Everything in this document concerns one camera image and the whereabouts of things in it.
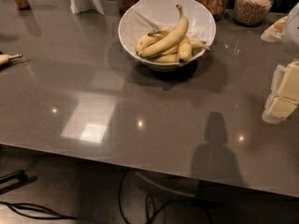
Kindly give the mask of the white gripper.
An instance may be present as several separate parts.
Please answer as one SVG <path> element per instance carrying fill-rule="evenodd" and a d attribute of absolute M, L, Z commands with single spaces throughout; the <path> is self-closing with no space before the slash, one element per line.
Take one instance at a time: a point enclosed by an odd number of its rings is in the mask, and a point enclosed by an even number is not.
<path fill-rule="evenodd" d="M 265 42 L 278 42 L 282 39 L 284 50 L 292 57 L 299 57 L 299 2 L 285 16 L 261 35 Z M 278 65 L 270 87 L 271 93 L 264 105 L 263 121 L 280 124 L 299 106 L 299 62 L 293 61 L 287 66 Z"/>

